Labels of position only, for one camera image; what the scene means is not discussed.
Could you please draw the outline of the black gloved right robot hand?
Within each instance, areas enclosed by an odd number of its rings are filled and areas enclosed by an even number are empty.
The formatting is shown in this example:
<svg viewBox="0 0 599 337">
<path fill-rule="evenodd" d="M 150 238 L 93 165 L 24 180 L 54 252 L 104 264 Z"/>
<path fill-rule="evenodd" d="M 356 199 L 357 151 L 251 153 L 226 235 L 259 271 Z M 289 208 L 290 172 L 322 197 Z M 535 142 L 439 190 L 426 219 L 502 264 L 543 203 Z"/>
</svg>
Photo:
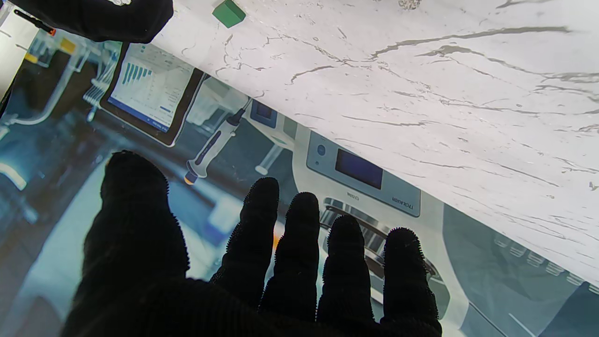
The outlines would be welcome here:
<svg viewBox="0 0 599 337">
<path fill-rule="evenodd" d="M 148 44 L 173 17 L 171 0 L 13 0 L 46 25 L 92 41 Z"/>
</svg>

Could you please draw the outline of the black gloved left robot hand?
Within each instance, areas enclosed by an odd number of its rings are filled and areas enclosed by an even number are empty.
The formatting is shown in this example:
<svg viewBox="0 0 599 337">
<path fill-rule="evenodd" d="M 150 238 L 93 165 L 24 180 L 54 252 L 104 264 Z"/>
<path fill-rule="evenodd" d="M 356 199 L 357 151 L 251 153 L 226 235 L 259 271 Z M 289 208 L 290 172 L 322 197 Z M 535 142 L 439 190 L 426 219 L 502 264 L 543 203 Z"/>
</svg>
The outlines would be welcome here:
<svg viewBox="0 0 599 337">
<path fill-rule="evenodd" d="M 417 235 L 395 228 L 384 247 L 383 317 L 376 322 L 365 241 L 337 218 L 317 297 L 319 203 L 289 205 L 276 249 L 279 185 L 257 180 L 210 281 L 189 257 L 161 171 L 132 151 L 105 167 L 102 205 L 84 240 L 82 276 L 63 337 L 440 337 L 436 298 Z"/>
</svg>

